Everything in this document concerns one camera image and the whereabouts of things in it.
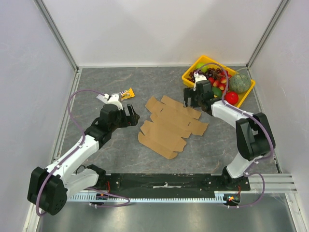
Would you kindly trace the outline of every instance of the yellow basket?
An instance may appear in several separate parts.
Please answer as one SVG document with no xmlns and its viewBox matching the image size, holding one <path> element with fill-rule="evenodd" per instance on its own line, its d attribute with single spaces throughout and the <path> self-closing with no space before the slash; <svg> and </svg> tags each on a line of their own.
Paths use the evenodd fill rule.
<svg viewBox="0 0 309 232">
<path fill-rule="evenodd" d="M 194 83 L 188 80 L 190 78 L 190 76 L 189 76 L 190 72 L 193 72 L 196 69 L 196 65 L 198 63 L 210 63 L 210 62 L 220 64 L 219 62 L 217 62 L 217 61 L 215 61 L 215 60 L 213 60 L 213 59 L 211 59 L 207 56 L 201 56 L 200 58 L 198 58 L 198 60 L 182 76 L 183 83 L 188 87 L 193 87 Z M 230 74 L 231 76 L 234 76 L 236 74 L 236 71 L 230 69 L 229 67 L 227 67 L 223 64 L 220 64 L 220 65 L 222 67 L 224 67 L 224 69 L 226 69 L 228 71 L 228 74 Z M 214 65 L 214 64 L 210 64 L 210 65 L 207 65 L 207 66 L 209 68 L 218 68 L 218 66 Z M 238 94 L 239 100 L 234 106 L 236 106 L 237 108 L 240 108 L 240 106 L 245 101 L 246 97 L 249 95 L 250 91 L 253 89 L 254 86 L 255 86 L 255 81 L 251 80 L 250 88 L 246 92 Z"/>
</svg>

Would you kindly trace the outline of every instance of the white wall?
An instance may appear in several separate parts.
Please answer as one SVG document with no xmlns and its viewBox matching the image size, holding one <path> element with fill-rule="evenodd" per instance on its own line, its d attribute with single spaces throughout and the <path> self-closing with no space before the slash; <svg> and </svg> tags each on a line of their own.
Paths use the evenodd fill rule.
<svg viewBox="0 0 309 232">
<path fill-rule="evenodd" d="M 247 63 L 280 0 L 44 0 L 80 66 Z"/>
<path fill-rule="evenodd" d="M 309 215 L 309 1 L 292 0 L 253 64 L 262 107 Z"/>
<path fill-rule="evenodd" d="M 0 231 L 22 231 L 30 174 L 51 157 L 74 72 L 34 1 L 0 7 Z"/>
</svg>

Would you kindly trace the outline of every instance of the shiny floor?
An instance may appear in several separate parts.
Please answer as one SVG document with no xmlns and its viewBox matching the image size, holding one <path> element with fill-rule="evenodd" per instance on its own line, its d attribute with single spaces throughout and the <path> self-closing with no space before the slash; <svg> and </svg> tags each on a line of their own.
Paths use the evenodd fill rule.
<svg viewBox="0 0 309 232">
<path fill-rule="evenodd" d="M 137 136 L 150 112 L 145 108 L 154 95 L 161 99 L 167 95 L 183 102 L 185 85 L 181 76 L 188 67 L 150 68 L 92 68 L 83 69 L 78 89 L 96 89 L 115 93 L 133 88 L 135 97 L 123 101 L 132 104 L 140 120 L 137 126 L 117 129 L 110 141 L 86 160 L 85 165 L 95 164 L 109 173 L 221 173 L 237 154 L 236 131 L 220 119 L 203 113 L 200 120 L 209 122 L 203 136 L 191 135 L 187 145 L 174 159 L 168 160 L 138 142 Z M 73 115 L 86 129 L 99 116 L 102 102 L 91 92 L 79 93 L 73 105 Z M 252 93 L 241 107 L 257 113 L 258 106 Z M 63 143 L 62 154 L 80 138 L 76 126 L 70 121 Z M 261 173 L 276 173 L 275 161 L 267 160 L 256 166 Z"/>
<path fill-rule="evenodd" d="M 243 194 L 248 203 L 257 195 Z M 46 215 L 38 232 L 296 232 L 286 198 L 266 195 L 253 207 L 227 209 L 212 203 L 136 203 L 95 209 L 67 203 Z"/>
</svg>

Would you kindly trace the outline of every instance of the brown cardboard sheet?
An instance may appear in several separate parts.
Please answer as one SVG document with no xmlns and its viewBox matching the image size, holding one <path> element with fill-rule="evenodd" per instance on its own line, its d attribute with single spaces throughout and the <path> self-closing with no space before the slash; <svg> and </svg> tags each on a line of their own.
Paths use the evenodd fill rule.
<svg viewBox="0 0 309 232">
<path fill-rule="evenodd" d="M 139 142 L 167 159 L 183 151 L 190 134 L 203 135 L 208 123 L 198 121 L 201 112 L 184 108 L 183 104 L 168 96 L 161 101 L 151 97 L 145 106 L 153 122 L 145 121 L 138 135 Z"/>
</svg>

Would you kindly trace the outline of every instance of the melon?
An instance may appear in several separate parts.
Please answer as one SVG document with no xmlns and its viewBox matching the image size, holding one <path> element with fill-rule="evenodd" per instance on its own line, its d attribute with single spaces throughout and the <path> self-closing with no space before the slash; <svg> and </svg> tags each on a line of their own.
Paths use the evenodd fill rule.
<svg viewBox="0 0 309 232">
<path fill-rule="evenodd" d="M 246 92 L 251 86 L 250 77 L 243 75 L 243 74 L 236 74 L 232 76 L 228 82 L 229 82 L 228 86 L 230 87 L 230 90 L 236 93 Z"/>
</svg>

